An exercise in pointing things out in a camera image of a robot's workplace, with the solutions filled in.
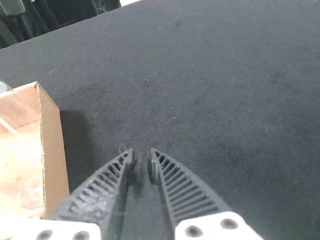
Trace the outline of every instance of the dark gray table surface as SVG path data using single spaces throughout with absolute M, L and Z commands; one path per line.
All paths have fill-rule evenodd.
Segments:
M 265 239 L 320 238 L 319 1 L 146 0 L 1 50 L 0 78 L 60 107 L 71 189 L 154 147 Z M 122 239 L 163 240 L 144 177 Z

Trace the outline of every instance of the cardboard box flap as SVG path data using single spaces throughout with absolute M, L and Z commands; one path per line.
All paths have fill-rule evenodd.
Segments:
M 43 169 L 43 196 L 45 216 L 50 215 L 57 205 L 69 195 L 60 111 L 48 94 L 37 84 L 41 121 Z

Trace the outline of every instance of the screw hole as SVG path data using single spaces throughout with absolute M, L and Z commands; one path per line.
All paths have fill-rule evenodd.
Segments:
M 72 240 L 88 240 L 89 236 L 87 231 L 79 231 L 73 236 Z
M 38 236 L 36 236 L 36 240 L 48 240 L 49 238 L 51 238 L 52 233 L 52 230 L 43 230 L 38 234 Z
M 198 238 L 200 236 L 202 236 L 204 233 L 201 231 L 201 229 L 197 226 L 188 226 L 185 229 L 185 235 L 187 237 L 191 237 L 191 238 Z
M 239 227 L 236 221 L 229 218 L 223 219 L 220 224 L 223 229 L 237 229 Z

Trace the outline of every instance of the black fabric surface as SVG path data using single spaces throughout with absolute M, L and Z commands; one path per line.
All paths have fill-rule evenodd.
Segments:
M 61 109 L 70 187 L 157 148 L 265 239 L 320 238 L 320 3 L 146 0 L 0 51 Z M 122 239 L 167 239 L 148 179 Z

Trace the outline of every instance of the ribbed gripper pad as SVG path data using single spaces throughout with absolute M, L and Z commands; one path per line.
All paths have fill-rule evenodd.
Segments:
M 149 175 L 159 185 L 173 229 L 185 219 L 230 211 L 203 180 L 177 160 L 151 149 Z

